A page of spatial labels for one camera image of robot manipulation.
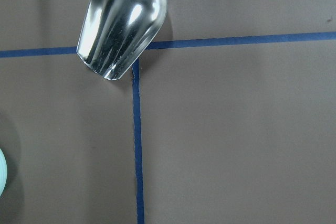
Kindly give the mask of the silver metal scoop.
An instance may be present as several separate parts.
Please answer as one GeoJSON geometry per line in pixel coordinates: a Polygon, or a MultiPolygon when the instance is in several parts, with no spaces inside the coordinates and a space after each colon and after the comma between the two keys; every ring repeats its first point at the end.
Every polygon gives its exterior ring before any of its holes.
{"type": "Polygon", "coordinates": [[[90,0],[76,53],[96,74],[119,80],[161,29],[167,0],[90,0]]]}

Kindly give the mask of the light green cup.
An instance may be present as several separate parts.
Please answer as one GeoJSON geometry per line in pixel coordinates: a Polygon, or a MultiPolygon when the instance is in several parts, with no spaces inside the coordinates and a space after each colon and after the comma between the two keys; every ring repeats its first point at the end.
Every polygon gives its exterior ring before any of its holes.
{"type": "Polygon", "coordinates": [[[2,150],[0,150],[0,195],[2,195],[7,181],[7,163],[2,150]]]}

